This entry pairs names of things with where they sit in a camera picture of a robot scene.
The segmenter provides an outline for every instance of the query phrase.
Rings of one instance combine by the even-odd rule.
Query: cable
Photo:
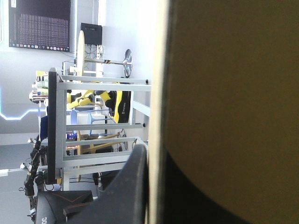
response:
[[[20,187],[20,188],[19,188],[19,191],[25,191],[25,188]]]
[[[133,150],[133,146],[134,146],[134,144],[136,145],[136,142],[137,142],[137,139],[135,139],[135,140],[133,141],[133,143],[132,143],[132,150]]]
[[[122,133],[122,132],[124,132],[124,134],[122,135],[122,137],[123,137],[123,138],[126,138],[127,134],[126,134],[125,129],[122,129],[121,133]],[[128,142],[125,141],[125,142],[123,142],[123,143],[124,143],[124,145],[125,145],[125,150],[127,150],[127,148],[128,148]]]
[[[46,184],[45,183],[43,183],[43,185],[44,185],[44,187],[45,187],[45,189],[47,190],[47,191],[52,191],[52,190],[54,190],[54,185],[52,184],[52,189],[51,190],[48,190],[47,188],[46,188]]]
[[[68,56],[68,57],[72,57],[72,58],[75,58],[74,56],[70,56],[70,55],[67,55],[65,54],[64,52],[60,51],[61,54],[64,54],[65,56]]]
[[[94,183],[94,181],[70,181],[70,183]]]
[[[90,179],[90,180],[93,180],[93,178],[88,178],[88,177],[81,177],[81,179]]]

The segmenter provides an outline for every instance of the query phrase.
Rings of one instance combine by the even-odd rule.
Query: gray floor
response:
[[[20,164],[30,156],[31,151],[30,144],[0,146],[0,169],[19,168]],[[18,190],[19,187],[24,186],[26,174],[26,171],[12,172],[8,176],[0,177],[1,224],[32,224],[31,219],[26,216],[30,209],[29,200],[24,192]],[[92,175],[83,175],[83,177],[92,177]],[[96,196],[94,183],[71,183],[70,190],[92,190],[93,196]]]

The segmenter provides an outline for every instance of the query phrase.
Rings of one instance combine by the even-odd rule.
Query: aluminum frame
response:
[[[57,79],[57,98],[56,98],[56,169],[57,174],[59,169],[83,166],[83,165],[94,165],[94,164],[107,164],[107,163],[120,163],[127,161],[130,151],[128,152],[115,152],[115,153],[103,153],[103,154],[90,154],[90,155],[76,155],[66,156],[66,146],[69,145],[88,145],[91,142],[104,143],[104,142],[125,142],[139,140],[140,143],[146,144],[139,137],[131,138],[117,138],[117,139],[96,139],[90,141],[76,141],[66,142],[66,133],[73,130],[100,130],[100,129],[128,129],[128,128],[142,128],[143,125],[135,123],[135,110],[141,112],[146,111],[142,109],[141,103],[136,104],[134,101],[134,91],[150,91],[151,86],[147,84],[104,84],[104,83],[74,83],[68,82],[68,80],[77,81],[99,81],[99,82],[117,82],[119,78],[102,78],[102,77],[78,77],[78,76],[60,76]],[[123,79],[128,83],[147,83],[146,80],[142,79]],[[131,104],[130,104],[130,116],[128,123],[121,124],[100,124],[100,125],[66,125],[66,95],[67,90],[106,90],[106,91],[131,91]]]

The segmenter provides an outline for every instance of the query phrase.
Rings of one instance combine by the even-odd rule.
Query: white wall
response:
[[[73,51],[81,22],[92,23],[93,5],[97,0],[71,0],[70,46]],[[8,0],[0,0],[2,41],[0,42],[0,91],[1,111],[7,116],[20,116],[37,105],[30,102],[28,95],[35,80],[36,71],[48,71],[51,67],[61,68],[62,61],[72,59],[62,52],[18,49],[8,47]],[[0,117],[0,134],[36,133],[36,113],[26,115],[20,121],[6,121]]]

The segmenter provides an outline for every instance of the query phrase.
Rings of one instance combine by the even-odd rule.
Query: wall-mounted monitor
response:
[[[9,46],[70,51],[71,0],[9,0]]]

